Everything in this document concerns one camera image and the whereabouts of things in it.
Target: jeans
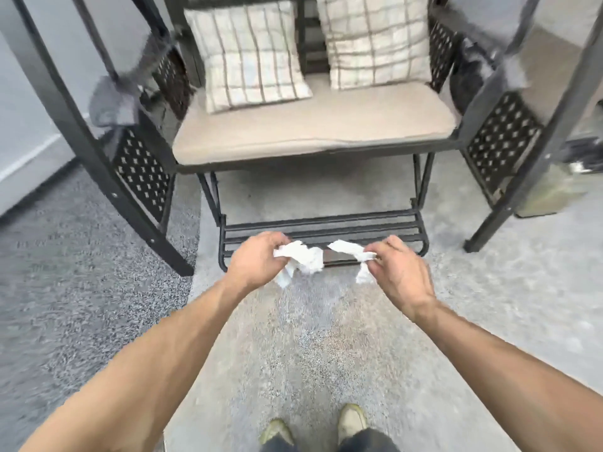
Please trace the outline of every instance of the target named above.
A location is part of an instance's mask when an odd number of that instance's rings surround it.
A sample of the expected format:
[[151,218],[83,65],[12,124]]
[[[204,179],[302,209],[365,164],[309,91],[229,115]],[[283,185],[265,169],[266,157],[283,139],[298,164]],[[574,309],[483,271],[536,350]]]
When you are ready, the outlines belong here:
[[[266,444],[260,452],[299,452],[280,435],[276,435]],[[351,438],[345,439],[337,448],[337,452],[400,452],[396,445],[385,433],[367,428],[356,433]]]

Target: beige cushion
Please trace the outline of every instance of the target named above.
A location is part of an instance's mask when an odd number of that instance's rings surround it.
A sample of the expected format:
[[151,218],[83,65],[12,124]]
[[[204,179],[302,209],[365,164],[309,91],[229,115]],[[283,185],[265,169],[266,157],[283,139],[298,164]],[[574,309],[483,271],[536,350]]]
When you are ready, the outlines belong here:
[[205,65],[208,113],[310,98],[291,1],[185,10]]
[[351,146],[442,139],[455,117],[422,83],[339,92],[328,75],[310,75],[314,97],[209,115],[200,90],[173,150],[184,165],[296,155]]
[[427,0],[316,0],[333,89],[431,81]]
[[[520,57],[529,87],[522,91],[522,96],[542,123],[551,119],[568,87],[581,53],[580,47],[537,26],[527,37]],[[583,118],[592,115],[601,98],[603,83],[584,110]]]

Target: white pillow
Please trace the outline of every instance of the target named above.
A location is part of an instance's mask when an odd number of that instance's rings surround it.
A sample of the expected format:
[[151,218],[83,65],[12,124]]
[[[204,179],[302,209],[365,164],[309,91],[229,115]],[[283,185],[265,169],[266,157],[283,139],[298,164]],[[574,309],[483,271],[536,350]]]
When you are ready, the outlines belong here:
[[428,0],[317,0],[336,90],[431,82]]
[[208,113],[312,96],[300,70],[291,1],[185,16],[205,65]]

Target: shoe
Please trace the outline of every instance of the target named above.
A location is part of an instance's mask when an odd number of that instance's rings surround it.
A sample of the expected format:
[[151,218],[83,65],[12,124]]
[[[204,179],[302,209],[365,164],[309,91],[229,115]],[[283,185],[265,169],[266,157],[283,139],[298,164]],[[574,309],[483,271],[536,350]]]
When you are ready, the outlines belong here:
[[351,438],[356,433],[367,428],[367,417],[362,408],[358,404],[346,404],[342,408],[339,422],[337,422],[337,444],[341,444],[343,440]]
[[280,435],[285,441],[287,441],[291,445],[295,445],[293,441],[293,435],[291,434],[291,430],[285,423],[283,419],[273,419],[270,420],[270,423],[266,427],[266,429],[262,432],[260,436],[260,444],[266,444],[270,439],[274,438],[277,434]]

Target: forearm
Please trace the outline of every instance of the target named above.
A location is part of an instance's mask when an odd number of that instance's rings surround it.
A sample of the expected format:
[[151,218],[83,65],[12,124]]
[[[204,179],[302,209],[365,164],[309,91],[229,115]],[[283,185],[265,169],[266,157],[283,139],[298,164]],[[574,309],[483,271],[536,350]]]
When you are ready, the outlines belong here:
[[603,398],[442,304],[417,321],[523,451],[603,444]]
[[244,295],[222,279],[161,320],[58,408],[22,451],[152,450]]

